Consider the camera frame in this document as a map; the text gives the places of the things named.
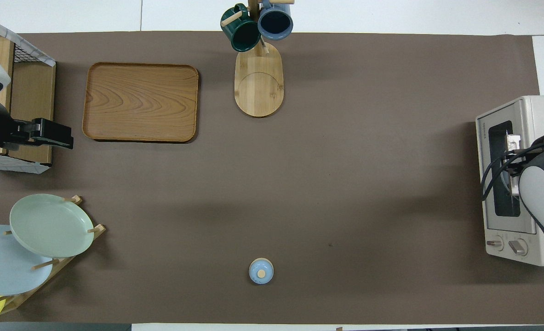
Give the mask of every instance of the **toaster oven knob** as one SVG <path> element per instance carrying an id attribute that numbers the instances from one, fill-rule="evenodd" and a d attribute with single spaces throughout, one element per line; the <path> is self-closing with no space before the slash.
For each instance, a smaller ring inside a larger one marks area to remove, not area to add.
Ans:
<path id="1" fill-rule="evenodd" d="M 487 240 L 487 246 L 492 246 L 496 250 L 503 250 L 505 248 L 505 244 L 503 243 L 503 238 L 499 237 L 498 235 L 494 237 L 493 240 Z"/>
<path id="2" fill-rule="evenodd" d="M 517 239 L 509 241 L 509 247 L 513 250 L 513 253 L 519 256 L 527 255 L 527 243 L 524 239 Z"/>

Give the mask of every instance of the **light blue plate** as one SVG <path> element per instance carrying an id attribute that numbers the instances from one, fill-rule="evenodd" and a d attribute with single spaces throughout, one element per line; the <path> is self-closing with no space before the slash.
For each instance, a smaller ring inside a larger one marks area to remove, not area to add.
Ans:
<path id="1" fill-rule="evenodd" d="M 267 258 L 256 258 L 249 266 L 249 278 L 256 284 L 267 284 L 274 276 L 274 266 Z"/>
<path id="2" fill-rule="evenodd" d="M 18 242 L 46 257 L 70 257 L 85 251 L 94 240 L 94 226 L 80 207 L 62 197 L 33 194 L 11 210 L 11 228 Z"/>
<path id="3" fill-rule="evenodd" d="M 10 229 L 0 225 L 0 296 L 17 295 L 38 287 L 49 277 L 53 267 L 31 270 L 49 258 L 26 250 L 13 235 L 4 235 L 4 231 Z"/>

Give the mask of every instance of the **toaster oven window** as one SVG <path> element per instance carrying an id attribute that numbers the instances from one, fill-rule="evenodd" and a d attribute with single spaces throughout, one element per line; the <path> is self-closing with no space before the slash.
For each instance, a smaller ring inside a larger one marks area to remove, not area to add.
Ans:
<path id="1" fill-rule="evenodd" d="M 507 151 L 505 136 L 513 134 L 513 124 L 506 121 L 488 130 L 490 143 L 491 160 L 496 159 Z M 495 172 L 500 168 L 500 163 L 492 166 L 491 171 Z M 503 172 L 502 176 L 493 184 L 492 197 L 494 199 L 494 211 L 497 216 L 516 217 L 521 213 L 519 198 L 511 195 L 509 187 L 509 174 Z"/>

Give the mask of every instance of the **dark green mug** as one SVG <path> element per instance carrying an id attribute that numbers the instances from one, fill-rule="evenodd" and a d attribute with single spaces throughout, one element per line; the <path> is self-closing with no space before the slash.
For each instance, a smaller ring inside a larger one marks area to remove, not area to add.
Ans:
<path id="1" fill-rule="evenodd" d="M 241 17 L 221 27 L 221 29 L 229 38 L 234 50 L 246 52 L 257 45 L 261 37 L 258 24 L 249 17 L 247 7 L 244 4 L 236 4 L 233 8 L 229 8 L 223 13 L 221 22 L 238 12 L 242 12 Z"/>

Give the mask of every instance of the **blue mug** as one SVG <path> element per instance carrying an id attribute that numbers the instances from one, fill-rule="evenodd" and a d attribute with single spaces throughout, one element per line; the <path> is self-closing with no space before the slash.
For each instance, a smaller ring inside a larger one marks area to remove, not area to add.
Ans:
<path id="1" fill-rule="evenodd" d="M 258 29 L 259 33 L 269 40 L 286 38 L 292 32 L 290 5 L 270 4 L 269 0 L 263 0 Z"/>

